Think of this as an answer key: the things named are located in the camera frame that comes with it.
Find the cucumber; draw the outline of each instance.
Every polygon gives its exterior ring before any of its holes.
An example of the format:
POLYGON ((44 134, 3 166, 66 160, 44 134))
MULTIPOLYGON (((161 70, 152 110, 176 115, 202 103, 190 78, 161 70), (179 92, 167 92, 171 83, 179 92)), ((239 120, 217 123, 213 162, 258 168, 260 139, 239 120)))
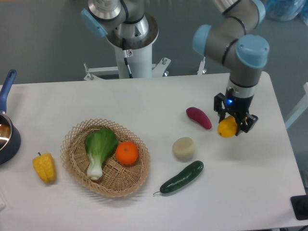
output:
POLYGON ((160 193, 171 193, 195 179, 203 170, 204 164, 197 160, 185 167, 179 174, 167 180, 159 189, 160 193))

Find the sweet potato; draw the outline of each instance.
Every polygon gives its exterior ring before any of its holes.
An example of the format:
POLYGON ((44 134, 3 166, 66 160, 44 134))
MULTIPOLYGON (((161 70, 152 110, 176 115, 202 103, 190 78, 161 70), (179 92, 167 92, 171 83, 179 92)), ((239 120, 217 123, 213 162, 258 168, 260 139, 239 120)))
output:
POLYGON ((205 129, 211 129, 212 128, 212 123, 211 123, 210 119, 199 108, 196 108, 196 107, 187 108, 186 114, 190 119, 197 122, 198 124, 200 124, 205 129))

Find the saucepan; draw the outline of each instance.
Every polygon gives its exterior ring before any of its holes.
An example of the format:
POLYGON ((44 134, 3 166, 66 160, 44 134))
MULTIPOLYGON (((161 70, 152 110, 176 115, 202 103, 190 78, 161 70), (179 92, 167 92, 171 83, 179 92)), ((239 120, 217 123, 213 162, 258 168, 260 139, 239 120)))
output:
POLYGON ((6 115, 6 100, 16 75, 16 70, 10 70, 0 91, 0 165, 15 156, 21 143, 18 130, 6 115))

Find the blue joint cap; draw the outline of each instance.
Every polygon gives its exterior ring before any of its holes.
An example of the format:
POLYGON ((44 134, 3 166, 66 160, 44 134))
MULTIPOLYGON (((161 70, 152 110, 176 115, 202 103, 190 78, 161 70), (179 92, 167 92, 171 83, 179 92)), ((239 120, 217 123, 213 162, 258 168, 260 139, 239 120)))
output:
POLYGON ((90 31, 92 31, 97 37, 103 38, 108 35, 102 25, 99 24, 86 9, 81 11, 81 18, 90 31))
POLYGON ((259 25, 265 18, 265 14, 266 14, 265 6, 260 0, 252 0, 252 1, 255 3, 255 5, 257 6, 259 10, 259 23, 258 23, 259 25))
POLYGON ((239 60, 248 67, 263 68, 268 60, 269 43, 258 35, 245 35, 236 45, 239 60))
POLYGON ((196 33, 193 36, 192 39, 192 47, 193 49, 201 54, 202 56, 205 56, 205 45, 207 36, 210 32, 211 26, 210 25, 202 25, 200 26, 196 33))

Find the yellow lemon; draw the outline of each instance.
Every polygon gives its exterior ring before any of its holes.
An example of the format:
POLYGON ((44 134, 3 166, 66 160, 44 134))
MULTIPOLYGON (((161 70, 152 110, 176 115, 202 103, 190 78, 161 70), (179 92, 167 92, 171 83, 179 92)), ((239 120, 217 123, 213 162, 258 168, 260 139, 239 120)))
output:
POLYGON ((237 124, 233 116, 229 116, 223 120, 218 125, 217 132, 220 136, 224 138, 230 138, 236 134, 237 124))

